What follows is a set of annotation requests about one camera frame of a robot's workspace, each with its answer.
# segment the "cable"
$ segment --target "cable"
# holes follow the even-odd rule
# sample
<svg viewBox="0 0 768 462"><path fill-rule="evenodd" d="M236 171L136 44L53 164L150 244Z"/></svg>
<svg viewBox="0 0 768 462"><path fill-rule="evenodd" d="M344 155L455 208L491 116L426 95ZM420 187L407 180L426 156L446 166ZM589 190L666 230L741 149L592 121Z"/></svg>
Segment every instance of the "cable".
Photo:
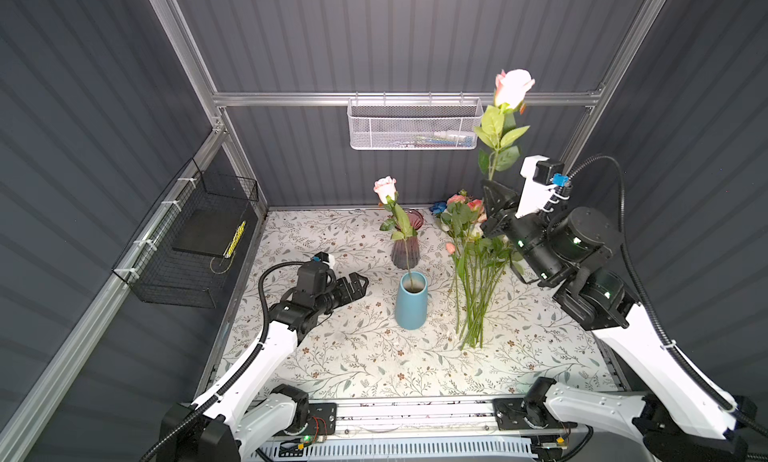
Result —
<svg viewBox="0 0 768 462"><path fill-rule="evenodd" d="M565 462L566 460L570 460L576 457L576 454L581 452L581 449L583 449L584 446L587 445L587 442L589 442L590 439L592 438L592 435L594 435L594 429L591 426L585 425L585 427L587 428L587 435L585 435L584 438L581 439L581 442L579 442L576 447L574 447L570 452L568 452L561 459L557 459L555 462Z"/></svg>
<svg viewBox="0 0 768 462"><path fill-rule="evenodd" d="M153 445L149 450L147 450L147 453L141 456L139 459L139 462L149 462L152 457L154 457L160 448L162 448L164 445L166 445L171 439L175 438L178 434L186 430L197 418L199 418L203 413L205 413L206 410L211 408L216 402L221 399L221 396L225 394L227 390L230 390L230 388L234 385L234 383L239 379L245 371L250 367L250 365L254 362L254 359L256 359L256 356L261 352L262 347L264 346L264 342L266 342L266 335L268 334L270 330L270 318L269 318L269 311L270 308L266 304L266 295L264 294L264 280L266 279L266 276L270 273L274 272L278 268L287 267L289 265L304 265L305 262L299 262L299 261L293 261L293 262L282 262L277 265L273 265L272 267L267 268L264 271L264 274L261 275L259 278L259 299L261 300L261 310L264 313L264 320L263 320L263 327L261 329L261 337L259 337L259 343L256 345L253 352L250 353L248 358L243 362L243 365L240 366L237 371L232 374L232 377L229 378L224 384L219 387L219 390L216 391L216 394L210 396L208 400L203 402L194 412L187 415L181 422L178 423L176 427L171 429L168 434L160 439L155 445Z"/></svg>
<svg viewBox="0 0 768 462"><path fill-rule="evenodd" d="M272 460L272 459L270 458L270 456L268 456L268 455L264 454L264 451L263 451L262 449L256 449L256 455L258 455L259 457L261 457L261 459L262 459L264 462L275 462L274 460Z"/></svg>
<svg viewBox="0 0 768 462"><path fill-rule="evenodd" d="M656 313L656 309L654 308L654 305L650 302L650 297L648 297L648 293L645 291L645 286L643 285L643 282L640 280L640 276L638 275L638 272L634 268L634 264L632 263L632 259L629 255L629 249L627 247L627 236L626 232L624 230L624 217L625 217L625 211L626 211L626 197L627 197L627 191L626 186L624 184L624 172L621 171L621 166L619 165L618 160L615 158L609 156L609 155L592 155L588 159L584 160L579 164L575 169L572 169L568 173L568 183L566 184L565 188L563 189L562 195L568 196L571 193L571 190L573 188L573 179L578 175L580 171L582 171L587 165L590 165L598 160L609 160L611 163L613 163L614 167L616 168L616 171L618 172L618 181L619 181L619 217L618 217L618 229L619 232L621 232L621 236L624 239L624 241L621 244L621 257L624 259L624 265L627 266L627 272L629 272L629 276L632 279L632 283L634 284L635 288L638 290L638 295L640 296L640 300L643 303L643 307L645 307L645 311L648 313L648 318L650 319L651 325L653 325L654 330L656 331L656 334L658 335L659 340L661 341L662 346L664 346L665 349L667 349L667 353L673 358L673 360L677 363L678 366L686 373L686 375L693 380L696 385L703 390L712 400L714 400L721 409L725 410L726 412L731 413L731 415L734 416L734 418L743 424L744 426L751 428L755 430L758 434L762 435L765 438L768 438L768 428L763 427L762 425L758 424L755 420L752 418L747 417L744 413L742 413L738 408L736 408L734 405L732 405L728 400L726 400L723 395L720 394L714 387L712 387L711 384L709 384L706 380L704 380L703 377L699 374L696 369L694 369L686 360L686 358L683 356L683 354L677 349L677 345L673 340L669 338L667 335L667 332L664 330L664 326L661 325L661 321L659 320L658 314Z"/></svg>

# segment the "gray wall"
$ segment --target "gray wall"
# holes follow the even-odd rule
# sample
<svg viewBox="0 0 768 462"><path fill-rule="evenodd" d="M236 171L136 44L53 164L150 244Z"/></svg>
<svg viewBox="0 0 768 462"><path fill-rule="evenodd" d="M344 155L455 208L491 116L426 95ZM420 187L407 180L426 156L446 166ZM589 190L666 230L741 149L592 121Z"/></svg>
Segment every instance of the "gray wall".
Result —
<svg viewBox="0 0 768 462"><path fill-rule="evenodd" d="M768 421L768 0L669 0L582 158L616 155L627 237L670 336ZM600 172L609 175L595 176ZM574 198L613 214L596 167Z"/></svg>
<svg viewBox="0 0 768 462"><path fill-rule="evenodd" d="M596 89L643 0L178 0L221 92L491 92L502 68L534 91ZM524 155L562 154L582 108L530 108ZM229 108L271 206L481 194L477 151L354 151L341 108ZM518 181L519 164L499 178Z"/></svg>
<svg viewBox="0 0 768 462"><path fill-rule="evenodd" d="M148 0L0 0L0 61L3 427L210 126ZM137 457L216 317L129 299L29 459Z"/></svg>

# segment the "floral tablecloth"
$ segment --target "floral tablecloth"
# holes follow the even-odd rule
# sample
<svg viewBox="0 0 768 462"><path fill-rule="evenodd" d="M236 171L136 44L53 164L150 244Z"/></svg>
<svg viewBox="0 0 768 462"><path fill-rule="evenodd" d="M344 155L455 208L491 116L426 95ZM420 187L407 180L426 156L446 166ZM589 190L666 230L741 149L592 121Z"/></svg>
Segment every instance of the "floral tablecloth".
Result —
<svg viewBox="0 0 768 462"><path fill-rule="evenodd" d="M357 271L370 278L368 294L315 328L264 393L287 382L315 399L508 394L528 390L538 376L576 388L616 390L594 339L552 302L552 290L522 284L509 270L488 311L483 348L460 349L448 237L428 211L422 214L416 270L428 278L428 318L420 329L407 331L393 316L405 271L391 263L389 233L379 231L388 212L269 213L217 377L259 334L256 283L264 269L325 251L336 256L338 276ZM277 303L295 284L296 267L275 271L265 284L268 303Z"/></svg>

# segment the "black mounting plate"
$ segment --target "black mounting plate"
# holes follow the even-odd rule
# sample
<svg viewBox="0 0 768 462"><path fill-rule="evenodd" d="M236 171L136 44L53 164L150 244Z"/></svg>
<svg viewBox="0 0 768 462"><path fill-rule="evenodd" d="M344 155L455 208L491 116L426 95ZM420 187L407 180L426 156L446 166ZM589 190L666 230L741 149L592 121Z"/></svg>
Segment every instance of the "black mounting plate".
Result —
<svg viewBox="0 0 768 462"><path fill-rule="evenodd" d="M306 427L298 434L286 434L284 430L281 430L275 437L300 437L302 435L314 435L317 427L315 426L315 419L317 417L321 420L325 420L326 428L322 426L320 422L320 429L317 432L318 435L333 435L336 432L336 404L313 404L310 402L310 416L307 419Z"/></svg>
<svg viewBox="0 0 768 462"><path fill-rule="evenodd" d="M493 400L493 415L496 418L496 424L499 430L530 430L541 429L533 427L525 419L527 415L522 407L523 399L520 398L502 398ZM562 429L575 428L578 424L574 422L561 422L555 419L547 412L546 425L542 428Z"/></svg>

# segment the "flower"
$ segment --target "flower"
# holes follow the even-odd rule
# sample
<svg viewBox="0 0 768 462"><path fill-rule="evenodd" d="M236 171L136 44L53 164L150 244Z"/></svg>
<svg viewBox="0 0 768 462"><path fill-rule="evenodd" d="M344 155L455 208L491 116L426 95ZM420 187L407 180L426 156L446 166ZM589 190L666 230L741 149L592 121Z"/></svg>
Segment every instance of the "flower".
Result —
<svg viewBox="0 0 768 462"><path fill-rule="evenodd" d="M475 200L469 202L467 205L472 211L480 210L482 208L482 199L476 198Z"/></svg>
<svg viewBox="0 0 768 462"><path fill-rule="evenodd" d="M482 228L480 228L480 224L474 224L472 228L469 229L469 236L471 238L482 238Z"/></svg>
<svg viewBox="0 0 768 462"><path fill-rule="evenodd" d="M389 198L391 198L392 201L397 200L395 183L397 183L397 180L392 177L385 177L384 179L377 180L376 183L373 184L373 191L379 195L379 200L381 200L384 205L388 203L386 200L387 195L389 195Z"/></svg>
<svg viewBox="0 0 768 462"><path fill-rule="evenodd" d="M502 103L509 103L510 107L517 107L525 98L525 92L531 89L535 80L527 70L512 70L510 73L496 75L496 93L493 96L493 104L497 107Z"/></svg>
<svg viewBox="0 0 768 462"><path fill-rule="evenodd" d="M467 198L464 195L456 194L451 198L448 198L448 202L446 203L446 206L456 203L456 202L466 202Z"/></svg>
<svg viewBox="0 0 768 462"><path fill-rule="evenodd" d="M437 201L435 204L429 208L429 211L432 213L432 215L440 215L446 209L448 208L448 204L444 201Z"/></svg>

